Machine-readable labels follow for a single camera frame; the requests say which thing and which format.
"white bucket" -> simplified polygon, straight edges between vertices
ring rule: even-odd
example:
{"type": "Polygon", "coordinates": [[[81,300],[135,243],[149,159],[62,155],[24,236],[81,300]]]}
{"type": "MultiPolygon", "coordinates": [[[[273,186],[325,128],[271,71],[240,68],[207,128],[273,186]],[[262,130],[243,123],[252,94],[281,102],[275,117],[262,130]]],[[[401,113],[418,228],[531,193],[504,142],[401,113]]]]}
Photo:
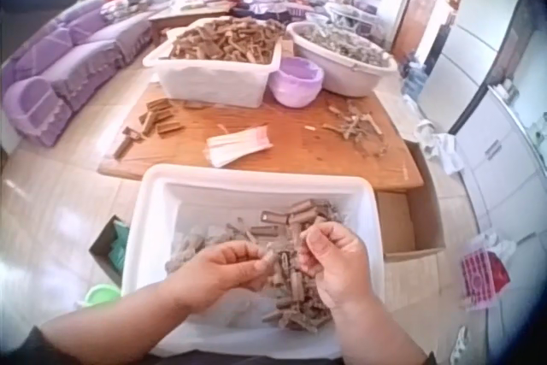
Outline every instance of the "white bucket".
{"type": "MultiPolygon", "coordinates": [[[[177,29],[177,33],[218,19],[200,19],[177,29]]],[[[255,109],[262,104],[269,75],[281,64],[281,40],[275,45],[270,64],[167,59],[173,42],[174,38],[168,40],[143,59],[144,66],[156,70],[163,90],[171,98],[255,109]]]]}
{"type": "MultiPolygon", "coordinates": [[[[390,57],[387,68],[380,68],[342,56],[300,36],[299,33],[304,28],[313,25],[314,23],[307,21],[291,23],[287,27],[287,32],[293,38],[295,55],[309,59],[325,70],[323,87],[327,90],[347,97],[365,97],[373,93],[374,87],[382,77],[397,71],[397,62],[393,57],[390,57]]],[[[349,34],[356,37],[356,43],[368,42],[356,34],[349,34]]],[[[376,44],[371,44],[374,48],[382,50],[376,44]]]]}

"purple plastic basin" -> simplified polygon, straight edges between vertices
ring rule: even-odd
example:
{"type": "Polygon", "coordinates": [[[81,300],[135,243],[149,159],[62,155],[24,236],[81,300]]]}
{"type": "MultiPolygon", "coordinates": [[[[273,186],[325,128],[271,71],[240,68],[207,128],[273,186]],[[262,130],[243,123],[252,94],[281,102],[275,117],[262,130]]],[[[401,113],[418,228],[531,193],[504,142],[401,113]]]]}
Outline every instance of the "purple plastic basin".
{"type": "Polygon", "coordinates": [[[315,100],[323,87],[325,72],[302,57],[285,57],[279,71],[272,73],[268,85],[275,99],[287,107],[299,109],[315,100]]]}

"green bowl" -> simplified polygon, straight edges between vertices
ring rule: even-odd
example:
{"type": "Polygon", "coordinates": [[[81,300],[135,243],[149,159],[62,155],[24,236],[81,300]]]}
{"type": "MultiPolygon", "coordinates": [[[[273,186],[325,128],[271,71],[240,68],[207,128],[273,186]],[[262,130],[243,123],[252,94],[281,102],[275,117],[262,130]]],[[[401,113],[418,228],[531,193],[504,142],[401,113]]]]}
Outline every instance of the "green bowl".
{"type": "Polygon", "coordinates": [[[85,296],[83,305],[91,307],[100,303],[113,303],[121,298],[120,288],[109,284],[99,284],[91,288],[85,296]]]}

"table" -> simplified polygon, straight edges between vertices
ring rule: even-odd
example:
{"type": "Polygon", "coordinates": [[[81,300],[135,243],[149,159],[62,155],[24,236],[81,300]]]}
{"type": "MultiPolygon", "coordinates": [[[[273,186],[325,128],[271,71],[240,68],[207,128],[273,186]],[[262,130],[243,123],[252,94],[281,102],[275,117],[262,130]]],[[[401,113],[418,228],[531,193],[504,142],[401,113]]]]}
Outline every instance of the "table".
{"type": "Polygon", "coordinates": [[[185,27],[204,17],[221,17],[228,15],[236,5],[234,2],[210,3],[203,8],[172,10],[167,8],[148,18],[152,29],[152,42],[158,46],[162,42],[162,31],[172,27],[185,27]]]}
{"type": "MultiPolygon", "coordinates": [[[[165,97],[159,84],[150,84],[135,103],[122,125],[141,129],[138,117],[146,112],[146,103],[165,97]]],[[[335,132],[321,128],[323,123],[337,124],[328,105],[345,109],[345,98],[322,91],[305,109],[288,109],[274,101],[267,91],[259,109],[219,107],[185,109],[184,103],[172,100],[176,120],[186,129],[161,138],[155,132],[142,143],[134,143],[116,161],[112,157],[122,138],[121,132],[99,165],[99,173],[141,180],[150,167],[159,163],[211,167],[203,154],[206,139],[229,132],[268,124],[273,148],[242,157],[226,168],[294,174],[352,175],[368,180],[375,190],[407,191],[424,184],[413,157],[391,123],[376,96],[352,99],[363,112],[370,112],[385,135],[385,155],[363,157],[351,141],[335,132]]]]}

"hand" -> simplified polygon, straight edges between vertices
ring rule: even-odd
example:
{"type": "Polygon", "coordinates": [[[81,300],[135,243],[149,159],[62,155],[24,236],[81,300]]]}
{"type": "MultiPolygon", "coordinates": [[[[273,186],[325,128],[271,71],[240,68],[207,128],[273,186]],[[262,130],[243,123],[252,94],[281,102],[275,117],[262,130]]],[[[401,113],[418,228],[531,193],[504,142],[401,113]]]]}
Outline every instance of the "hand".
{"type": "Polygon", "coordinates": [[[315,277],[323,303],[333,311],[373,297],[365,244],[337,222],[316,224],[302,233],[301,269],[315,277]]]}
{"type": "Polygon", "coordinates": [[[203,312],[233,288],[260,291],[273,255],[245,241],[219,244],[199,252],[163,282],[175,303],[191,314],[203,312]]]}

